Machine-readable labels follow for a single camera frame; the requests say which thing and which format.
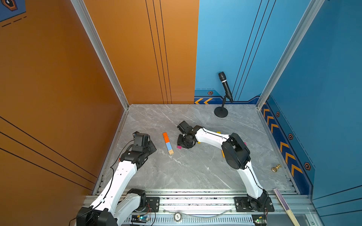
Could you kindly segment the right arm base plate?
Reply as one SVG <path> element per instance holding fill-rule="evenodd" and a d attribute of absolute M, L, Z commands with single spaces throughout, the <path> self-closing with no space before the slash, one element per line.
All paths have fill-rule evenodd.
<path fill-rule="evenodd" d="M 237 212 L 275 212 L 271 198 L 267 196 L 258 199 L 249 196 L 234 197 L 233 199 Z"/>

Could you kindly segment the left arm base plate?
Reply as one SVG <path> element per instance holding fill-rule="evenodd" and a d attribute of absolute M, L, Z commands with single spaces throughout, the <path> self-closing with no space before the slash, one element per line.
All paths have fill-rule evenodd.
<path fill-rule="evenodd" d="M 160 197 L 147 196 L 146 204 L 147 204 L 147 206 L 150 206 L 150 208 L 153 210 L 153 212 L 159 212 Z"/>

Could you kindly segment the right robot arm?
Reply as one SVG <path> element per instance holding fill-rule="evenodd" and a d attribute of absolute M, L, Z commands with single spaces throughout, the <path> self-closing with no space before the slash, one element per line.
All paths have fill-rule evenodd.
<path fill-rule="evenodd" d="M 250 150 L 238 134 L 219 134 L 198 125 L 191 127 L 185 121 L 177 129 L 181 132 L 177 145 L 182 148 L 190 149 L 200 142 L 221 149 L 227 164 L 237 170 L 246 187 L 248 208 L 267 211 L 269 195 L 259 183 L 252 167 Z"/>

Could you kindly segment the light blue block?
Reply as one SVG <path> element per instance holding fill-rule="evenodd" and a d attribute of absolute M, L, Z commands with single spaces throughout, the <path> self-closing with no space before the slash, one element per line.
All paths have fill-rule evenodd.
<path fill-rule="evenodd" d="M 172 150 L 172 146 L 171 146 L 171 143 L 170 143 L 170 142 L 167 142 L 167 143 L 166 143 L 166 146 L 167 146 L 168 151 L 171 151 L 171 150 Z"/>

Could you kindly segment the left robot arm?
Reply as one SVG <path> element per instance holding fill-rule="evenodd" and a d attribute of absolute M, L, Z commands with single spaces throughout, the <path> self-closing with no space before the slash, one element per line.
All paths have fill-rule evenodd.
<path fill-rule="evenodd" d="M 129 146 L 131 151 L 125 152 L 126 160 L 122 157 L 118 167 L 114 170 L 106 188 L 89 207 L 82 207 L 75 220 L 77 226 L 120 226 L 134 211 L 143 211 L 147 206 L 144 190 L 133 188 L 126 197 L 120 200 L 131 178 L 147 161 L 148 156 L 156 152 L 152 141 L 146 144 L 135 142 Z"/>

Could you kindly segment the orange long block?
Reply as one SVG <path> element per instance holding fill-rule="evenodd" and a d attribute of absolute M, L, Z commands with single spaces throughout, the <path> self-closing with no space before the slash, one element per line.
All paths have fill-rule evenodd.
<path fill-rule="evenodd" d="M 168 134 L 167 134 L 166 132 L 163 133 L 163 137 L 164 137 L 165 143 L 169 143 L 169 142 L 170 142 L 169 137 L 168 137 Z"/>

